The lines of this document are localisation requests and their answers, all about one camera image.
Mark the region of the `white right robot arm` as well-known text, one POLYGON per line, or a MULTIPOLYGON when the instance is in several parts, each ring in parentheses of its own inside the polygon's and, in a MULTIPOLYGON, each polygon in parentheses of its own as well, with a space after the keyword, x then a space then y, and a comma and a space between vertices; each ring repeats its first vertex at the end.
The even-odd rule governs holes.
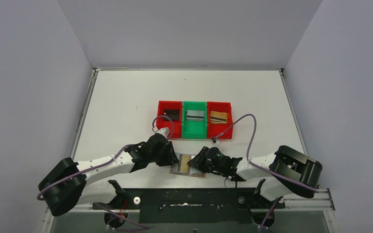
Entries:
POLYGON ((252 159, 229 157, 217 147, 203 147, 187 164, 233 182, 259 178, 259 194, 268 201, 291 193, 313 198, 322 172, 320 162, 285 145, 272 154, 252 159))

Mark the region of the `red bin with black card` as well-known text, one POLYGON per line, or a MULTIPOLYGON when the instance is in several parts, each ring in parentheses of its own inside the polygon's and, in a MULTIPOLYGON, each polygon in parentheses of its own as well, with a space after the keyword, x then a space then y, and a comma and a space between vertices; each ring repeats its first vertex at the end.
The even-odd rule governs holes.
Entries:
POLYGON ((181 138, 182 136, 182 113, 183 103, 181 101, 159 101, 157 116, 167 116, 173 122, 174 129, 170 120, 160 117, 156 120, 155 125, 158 129, 168 128, 172 133, 172 138, 181 138))

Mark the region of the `gold card with stripe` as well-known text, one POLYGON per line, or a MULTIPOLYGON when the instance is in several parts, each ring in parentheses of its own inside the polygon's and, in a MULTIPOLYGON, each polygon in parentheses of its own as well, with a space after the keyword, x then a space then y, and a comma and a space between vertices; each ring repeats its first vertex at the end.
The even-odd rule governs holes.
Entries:
POLYGON ((189 155, 182 155, 181 160, 180 160, 180 164, 179 164, 179 171, 182 174, 188 174, 189 166, 188 166, 187 163, 188 163, 189 160, 190 160, 189 155))

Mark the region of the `green plastic bin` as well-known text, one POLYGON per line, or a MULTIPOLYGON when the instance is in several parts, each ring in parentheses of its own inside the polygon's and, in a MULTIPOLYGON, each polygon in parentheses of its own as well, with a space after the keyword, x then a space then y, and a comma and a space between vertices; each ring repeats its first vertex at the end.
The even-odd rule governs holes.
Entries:
POLYGON ((207 138, 207 103, 202 101, 184 101, 182 108, 182 128, 183 139, 206 139, 207 138), (203 120, 187 119, 189 110, 202 111, 203 120))

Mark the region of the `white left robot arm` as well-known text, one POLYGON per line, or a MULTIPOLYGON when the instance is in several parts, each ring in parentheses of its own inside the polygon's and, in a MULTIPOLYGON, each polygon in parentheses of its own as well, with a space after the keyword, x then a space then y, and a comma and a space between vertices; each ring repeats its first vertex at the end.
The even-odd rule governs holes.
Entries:
POLYGON ((121 190, 109 177, 144 169, 150 163, 171 166, 178 162, 172 142, 155 133, 146 142, 125 145, 110 156, 78 162, 70 157, 62 159, 39 183, 37 199, 47 204, 53 216, 79 204, 107 204, 121 190))

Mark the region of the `tan leather card holder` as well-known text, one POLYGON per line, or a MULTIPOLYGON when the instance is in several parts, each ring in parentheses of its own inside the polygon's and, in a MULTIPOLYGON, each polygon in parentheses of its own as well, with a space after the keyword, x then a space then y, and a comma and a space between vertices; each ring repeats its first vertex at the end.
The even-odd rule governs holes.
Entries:
POLYGON ((185 154, 185 153, 176 153, 175 154, 179 163, 173 164, 170 168, 170 174, 182 175, 189 177, 198 177, 204 178, 205 174, 191 166, 187 163, 196 157, 195 154, 185 154))

